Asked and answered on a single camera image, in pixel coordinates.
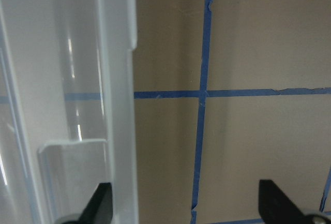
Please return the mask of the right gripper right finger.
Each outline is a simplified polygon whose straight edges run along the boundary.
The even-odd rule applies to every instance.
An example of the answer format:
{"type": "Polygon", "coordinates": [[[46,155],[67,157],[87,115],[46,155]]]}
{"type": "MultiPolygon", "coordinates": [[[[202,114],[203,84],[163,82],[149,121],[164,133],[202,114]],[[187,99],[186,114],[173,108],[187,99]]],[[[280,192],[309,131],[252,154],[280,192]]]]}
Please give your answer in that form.
{"type": "Polygon", "coordinates": [[[272,180],[259,181],[258,211],[266,224],[313,223],[272,180]]]}

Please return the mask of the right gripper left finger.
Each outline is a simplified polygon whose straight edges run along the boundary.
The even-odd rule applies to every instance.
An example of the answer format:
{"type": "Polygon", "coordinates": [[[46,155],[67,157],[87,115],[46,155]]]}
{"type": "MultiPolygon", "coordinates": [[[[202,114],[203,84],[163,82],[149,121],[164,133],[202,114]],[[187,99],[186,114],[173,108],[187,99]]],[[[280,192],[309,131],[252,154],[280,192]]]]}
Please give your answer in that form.
{"type": "Polygon", "coordinates": [[[111,183],[100,183],[86,208],[80,215],[78,223],[105,223],[113,219],[113,196],[111,183]]]}

